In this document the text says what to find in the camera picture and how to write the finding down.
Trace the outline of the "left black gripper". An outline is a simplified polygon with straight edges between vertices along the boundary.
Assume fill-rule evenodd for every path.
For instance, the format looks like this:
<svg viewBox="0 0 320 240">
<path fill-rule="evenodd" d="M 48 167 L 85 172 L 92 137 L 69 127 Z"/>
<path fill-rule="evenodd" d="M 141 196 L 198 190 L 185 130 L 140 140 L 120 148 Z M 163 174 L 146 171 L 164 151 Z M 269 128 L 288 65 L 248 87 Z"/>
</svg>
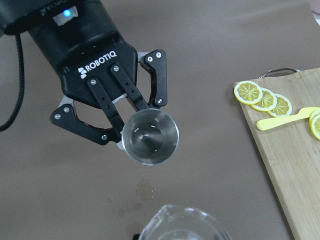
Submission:
<svg viewBox="0 0 320 240">
<path fill-rule="evenodd" d="M 78 16 L 64 25 L 50 20 L 29 31 L 58 74 L 65 95 L 50 121 L 102 146 L 119 143 L 124 122 L 112 100 L 125 93 L 137 112 L 164 107 L 168 103 L 166 52 L 137 53 L 99 0 L 83 0 L 75 7 Z M 150 75 L 149 101 L 137 88 L 138 63 Z M 111 127 L 99 128 L 79 120 L 72 99 L 86 105 L 98 103 Z"/>
</svg>

